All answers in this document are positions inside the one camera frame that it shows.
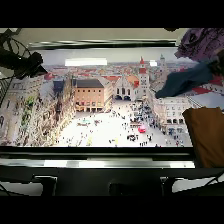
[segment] red vehicle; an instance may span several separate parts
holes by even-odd
[[[139,131],[140,133],[145,133],[145,132],[146,132],[146,128],[145,128],[145,126],[144,126],[144,125],[141,125],[141,126],[138,128],[138,131]]]

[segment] dark blue fabric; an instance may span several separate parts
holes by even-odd
[[[165,85],[155,96],[157,99],[178,96],[195,87],[207,84],[212,79],[213,75],[207,63],[200,63],[186,71],[170,73]]]

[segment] sky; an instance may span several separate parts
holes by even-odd
[[[69,49],[69,50],[41,50],[38,51],[44,60],[43,65],[64,65],[65,59],[71,58],[106,58],[108,63],[139,62],[141,56],[145,61],[159,60],[161,54],[166,61],[186,61],[190,59],[177,59],[172,48],[108,48],[108,49]]]

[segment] cityscape image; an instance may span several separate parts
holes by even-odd
[[[176,59],[175,50],[40,51],[48,74],[11,81],[0,108],[0,144],[191,147],[182,113],[190,107],[224,109],[223,82],[216,78],[177,97],[156,99],[171,72],[196,65]],[[72,58],[104,58],[107,64],[65,66]]]

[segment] street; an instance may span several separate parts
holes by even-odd
[[[176,147],[176,141],[154,127],[149,127],[149,124],[144,120],[143,124],[146,127],[145,133],[139,133],[138,128],[130,128],[130,117],[134,115],[134,112],[130,108],[133,102],[114,100],[112,111],[116,111],[121,116],[125,116],[122,119],[121,116],[113,116],[110,113],[95,113],[89,112],[77,112],[76,117],[72,122],[64,128],[61,133],[59,143],[56,146],[77,146],[77,147],[140,147],[140,143],[147,142],[147,145],[142,147],[155,147],[157,144],[159,147]],[[90,124],[87,126],[77,126],[77,123],[82,120],[88,121]],[[130,141],[127,139],[127,135],[138,135],[138,140]]]

